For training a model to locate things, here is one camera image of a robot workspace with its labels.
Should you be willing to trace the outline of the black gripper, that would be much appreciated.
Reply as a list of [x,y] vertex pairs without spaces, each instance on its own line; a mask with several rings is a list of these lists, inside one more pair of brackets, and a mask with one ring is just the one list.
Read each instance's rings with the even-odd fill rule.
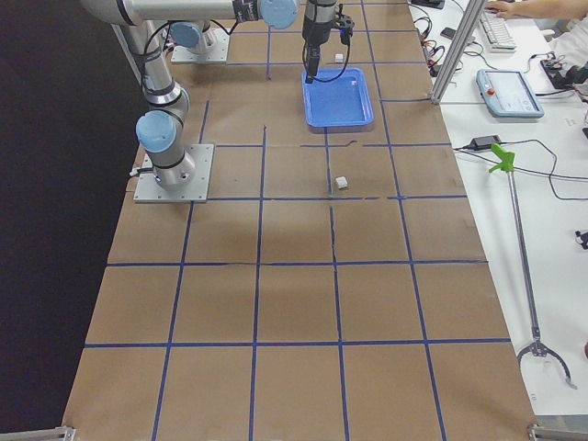
[[335,22],[334,0],[308,0],[305,5],[302,37],[305,46],[305,83],[312,84],[321,59],[321,45],[330,38]]

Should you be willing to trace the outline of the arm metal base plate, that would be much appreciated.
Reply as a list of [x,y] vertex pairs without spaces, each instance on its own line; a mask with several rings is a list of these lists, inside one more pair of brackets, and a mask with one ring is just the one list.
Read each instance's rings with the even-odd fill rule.
[[213,144],[190,144],[183,161],[169,169],[155,167],[146,153],[137,178],[134,201],[138,203],[206,203],[214,156]]
[[171,56],[174,64],[226,63],[230,37],[219,28],[201,33],[197,28],[172,32],[175,48]]

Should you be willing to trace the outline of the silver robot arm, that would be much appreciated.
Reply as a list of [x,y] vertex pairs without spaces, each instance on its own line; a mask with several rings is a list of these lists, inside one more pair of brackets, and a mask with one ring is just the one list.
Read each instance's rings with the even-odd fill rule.
[[112,26],[129,60],[137,71],[141,92],[149,111],[136,123],[136,134],[151,161],[151,186],[174,194],[177,200],[194,187],[207,188],[210,167],[198,154],[210,145],[190,147],[180,140],[189,93],[170,73],[159,40],[164,28],[185,27],[193,38],[191,48],[205,53],[214,47],[210,23],[233,19],[237,24],[264,21],[273,28],[288,28],[298,15],[298,1],[83,1],[95,18]]
[[[262,18],[268,26],[274,28],[291,26],[299,12],[297,1],[234,1],[232,6],[236,24]],[[335,1],[306,3],[302,27],[302,61],[307,84],[321,80],[318,77],[321,46],[328,41],[331,31],[337,29],[341,43],[349,46],[354,26],[355,22],[344,13],[342,4]],[[202,54],[213,46],[213,30],[207,19],[202,26],[181,21],[169,26],[168,36],[176,45],[195,54]]]

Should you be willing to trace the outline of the person hand on keyboard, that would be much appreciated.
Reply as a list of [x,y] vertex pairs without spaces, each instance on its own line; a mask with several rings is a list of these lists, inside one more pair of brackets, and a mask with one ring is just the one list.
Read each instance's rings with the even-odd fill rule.
[[485,9],[492,11],[497,17],[517,17],[518,4],[510,1],[488,1]]

